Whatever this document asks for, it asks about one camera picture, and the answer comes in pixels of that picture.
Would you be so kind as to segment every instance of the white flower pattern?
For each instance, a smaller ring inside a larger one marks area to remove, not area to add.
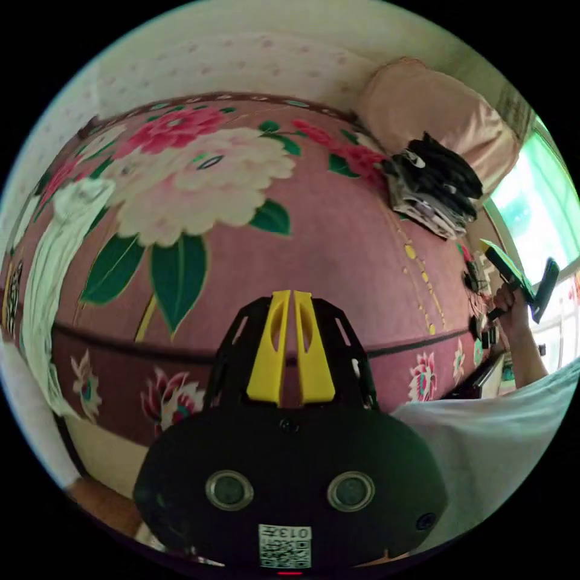
[[[198,381],[187,382],[188,376],[181,372],[168,377],[156,367],[155,383],[147,380],[147,392],[141,393],[141,408],[155,424],[156,435],[203,409],[205,391],[199,388]]]
[[[198,236],[217,222],[246,225],[266,201],[273,179],[290,178],[294,166],[283,143],[240,127],[201,135],[177,151],[134,152],[101,177],[118,185],[107,205],[123,203],[119,235],[170,247],[183,232]]]
[[[85,352],[79,363],[71,357],[71,364],[77,377],[72,390],[80,395],[80,404],[85,415],[92,423],[96,423],[95,415],[98,415],[98,408],[103,401],[97,393],[98,377],[92,372],[89,351]]]
[[[455,357],[453,359],[453,380],[455,381],[455,386],[459,385],[461,378],[463,376],[463,362],[465,361],[465,352],[463,352],[463,344],[461,339],[457,344],[457,350],[455,351]]]

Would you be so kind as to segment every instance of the curtain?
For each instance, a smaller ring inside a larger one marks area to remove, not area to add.
[[[530,137],[536,115],[516,88],[506,82],[495,106],[502,119],[513,130],[518,141],[524,144]]]

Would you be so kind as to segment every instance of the pink flower pattern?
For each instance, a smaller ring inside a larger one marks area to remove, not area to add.
[[[54,173],[44,188],[42,197],[39,202],[39,208],[43,208],[48,203],[62,184],[71,176],[77,165],[76,161],[65,161]]]
[[[274,179],[292,176],[295,162],[279,141],[248,127],[200,135],[179,151],[114,161],[102,174],[117,183],[107,206],[117,214],[121,237],[168,248],[183,232],[198,236],[218,222],[249,223]]]
[[[417,355],[417,366],[410,369],[412,380],[409,383],[411,401],[432,401],[437,392],[437,375],[435,374],[435,353]]]
[[[461,343],[461,339],[457,343],[457,350],[455,351],[455,355],[453,357],[453,380],[455,382],[455,386],[459,385],[461,378],[464,374],[463,363],[465,362],[465,352],[463,352],[463,345]]]
[[[155,383],[147,380],[147,393],[141,393],[141,408],[145,417],[154,423],[158,436],[182,419],[199,413],[205,391],[198,389],[198,382],[186,382],[187,372],[168,378],[161,369],[155,368],[155,375]]]
[[[224,119],[224,113],[209,107],[166,113],[141,127],[119,146],[113,158],[121,159],[139,148],[141,153],[149,155],[156,155],[170,147],[181,149],[198,136],[213,133]]]
[[[71,357],[71,365],[76,377],[72,384],[72,390],[80,396],[80,404],[84,414],[92,423],[96,423],[95,415],[98,415],[98,408],[103,400],[97,392],[98,377],[92,371],[89,351],[85,352],[79,362]]]
[[[357,173],[376,187],[383,186],[381,171],[375,164],[387,156],[369,149],[365,145],[344,144],[333,139],[326,131],[302,119],[295,119],[293,125],[305,133],[312,141],[326,147],[331,153],[343,157],[353,173]]]

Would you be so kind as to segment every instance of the yellow plastic part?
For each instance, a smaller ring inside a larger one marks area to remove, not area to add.
[[[294,291],[294,306],[302,404],[330,402],[335,396],[335,389],[314,314],[312,294]]]
[[[289,305],[290,290],[272,293],[268,318],[246,391],[248,398],[252,401],[276,403],[276,406],[280,406],[286,364]],[[279,335],[278,349],[274,345],[274,338],[277,334]]]

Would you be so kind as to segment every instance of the white shirt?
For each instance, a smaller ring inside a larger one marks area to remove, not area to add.
[[[63,398],[52,363],[52,329],[68,268],[115,190],[110,179],[81,179],[54,194],[54,216],[36,250],[24,294],[22,339],[30,372],[59,416],[79,418]]]
[[[517,490],[552,441],[579,376],[580,358],[502,397],[411,402],[392,413],[429,445],[449,494],[416,553],[471,530]]]

